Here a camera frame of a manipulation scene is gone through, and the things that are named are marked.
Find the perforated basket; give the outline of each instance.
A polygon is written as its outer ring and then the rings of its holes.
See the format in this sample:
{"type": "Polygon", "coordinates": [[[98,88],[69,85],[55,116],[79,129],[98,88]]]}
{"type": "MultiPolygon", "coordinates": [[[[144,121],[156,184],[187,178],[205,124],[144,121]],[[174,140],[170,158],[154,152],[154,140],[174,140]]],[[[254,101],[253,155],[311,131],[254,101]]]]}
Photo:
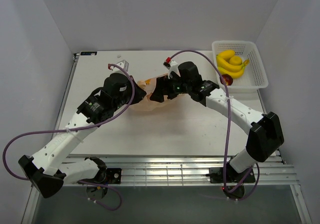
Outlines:
{"type": "MultiPolygon", "coordinates": [[[[217,66],[216,55],[225,50],[234,50],[235,55],[242,58],[242,61],[249,59],[250,63],[245,68],[245,73],[238,79],[233,80],[233,84],[228,86],[230,92],[253,92],[257,89],[268,86],[268,79],[264,65],[256,45],[249,41],[214,41],[212,52],[214,64],[217,66]]],[[[224,88],[216,74],[219,85],[224,88]]]]}

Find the plastic bag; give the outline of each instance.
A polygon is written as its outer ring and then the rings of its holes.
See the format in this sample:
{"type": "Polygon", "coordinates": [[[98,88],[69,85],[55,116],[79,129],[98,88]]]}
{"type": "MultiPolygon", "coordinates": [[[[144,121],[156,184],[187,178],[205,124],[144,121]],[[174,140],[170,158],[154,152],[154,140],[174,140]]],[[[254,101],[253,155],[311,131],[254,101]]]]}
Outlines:
{"type": "Polygon", "coordinates": [[[160,76],[157,76],[152,79],[145,80],[145,81],[139,80],[137,82],[137,84],[140,88],[142,88],[144,91],[146,91],[146,96],[139,103],[134,104],[134,105],[130,105],[130,108],[133,110],[136,110],[136,111],[152,111],[155,108],[163,107],[169,103],[173,103],[179,96],[172,99],[172,100],[167,99],[167,97],[165,96],[164,102],[162,102],[162,103],[150,100],[150,96],[152,95],[152,93],[154,92],[154,90],[156,88],[157,78],[164,76],[164,75],[160,75],[160,76]]]}

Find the white table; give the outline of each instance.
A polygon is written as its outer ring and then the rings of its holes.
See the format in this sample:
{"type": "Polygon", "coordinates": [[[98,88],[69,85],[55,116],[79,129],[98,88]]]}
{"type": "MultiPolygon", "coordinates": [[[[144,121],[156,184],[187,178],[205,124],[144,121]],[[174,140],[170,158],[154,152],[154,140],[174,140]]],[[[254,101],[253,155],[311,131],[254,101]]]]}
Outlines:
{"type": "MultiPolygon", "coordinates": [[[[134,79],[146,80],[166,73],[164,60],[176,51],[99,51],[96,56],[80,56],[69,89],[59,128],[64,128],[81,104],[97,87],[103,86],[111,71],[108,63],[129,62],[134,79]]],[[[211,60],[212,51],[201,51],[211,60]]],[[[217,83],[213,67],[202,56],[182,53],[178,63],[193,61],[203,79],[217,83]]],[[[263,111],[258,92],[233,94],[243,104],[263,111]]],[[[222,156],[227,119],[193,101],[188,95],[151,112],[128,109],[118,119],[88,136],[72,154],[79,155],[167,155],[222,156]]],[[[232,123],[229,155],[241,151],[247,135],[232,123]]]]}

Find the gray wall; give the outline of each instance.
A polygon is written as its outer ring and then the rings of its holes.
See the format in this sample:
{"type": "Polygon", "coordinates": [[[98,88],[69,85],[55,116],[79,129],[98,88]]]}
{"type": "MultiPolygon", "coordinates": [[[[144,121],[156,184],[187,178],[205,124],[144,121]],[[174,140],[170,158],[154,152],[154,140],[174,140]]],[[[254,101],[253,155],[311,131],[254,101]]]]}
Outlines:
{"type": "MultiPolygon", "coordinates": [[[[0,150],[16,135],[52,129],[72,65],[72,54],[43,0],[0,0],[0,150]]],[[[23,138],[8,152],[13,171],[49,135],[23,138]]],[[[0,165],[0,223],[20,223],[30,183],[0,165]]]]}
{"type": "Polygon", "coordinates": [[[266,108],[278,113],[284,159],[296,167],[314,223],[320,223],[320,0],[279,0],[257,46],[269,86],[266,108]]]}
{"type": "Polygon", "coordinates": [[[72,52],[256,41],[277,0],[44,0],[72,52]]]}

